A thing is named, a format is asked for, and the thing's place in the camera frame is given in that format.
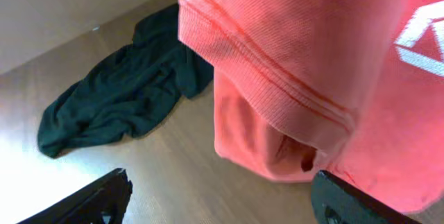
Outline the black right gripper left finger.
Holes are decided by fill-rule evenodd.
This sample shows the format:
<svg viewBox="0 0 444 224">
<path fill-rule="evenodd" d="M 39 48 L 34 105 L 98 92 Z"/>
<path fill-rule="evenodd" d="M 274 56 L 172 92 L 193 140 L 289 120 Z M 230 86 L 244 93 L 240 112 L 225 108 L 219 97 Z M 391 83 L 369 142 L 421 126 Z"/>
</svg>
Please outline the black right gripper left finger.
<svg viewBox="0 0 444 224">
<path fill-rule="evenodd" d="M 19 224 L 121 224 L 132 193 L 126 170 L 117 168 Z"/>
</svg>

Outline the red t-shirt white print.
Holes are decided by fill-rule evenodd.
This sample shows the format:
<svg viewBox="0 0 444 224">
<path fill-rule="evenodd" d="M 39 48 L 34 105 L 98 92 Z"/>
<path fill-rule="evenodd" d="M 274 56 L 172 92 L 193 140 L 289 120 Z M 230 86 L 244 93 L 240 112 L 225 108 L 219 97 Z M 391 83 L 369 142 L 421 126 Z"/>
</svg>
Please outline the red t-shirt white print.
<svg viewBox="0 0 444 224">
<path fill-rule="evenodd" d="M 327 170 L 399 212 L 443 196 L 443 0 L 178 2 L 222 158 L 277 182 Z"/>
</svg>

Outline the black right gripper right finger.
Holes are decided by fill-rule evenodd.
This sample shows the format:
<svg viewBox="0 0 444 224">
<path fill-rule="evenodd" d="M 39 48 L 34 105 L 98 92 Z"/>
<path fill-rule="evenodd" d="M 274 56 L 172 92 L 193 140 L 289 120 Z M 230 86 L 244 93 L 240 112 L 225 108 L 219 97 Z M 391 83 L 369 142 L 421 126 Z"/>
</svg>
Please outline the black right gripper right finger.
<svg viewBox="0 0 444 224">
<path fill-rule="evenodd" d="M 311 205 L 320 224 L 420 224 L 328 171 L 315 175 Z"/>
</svg>

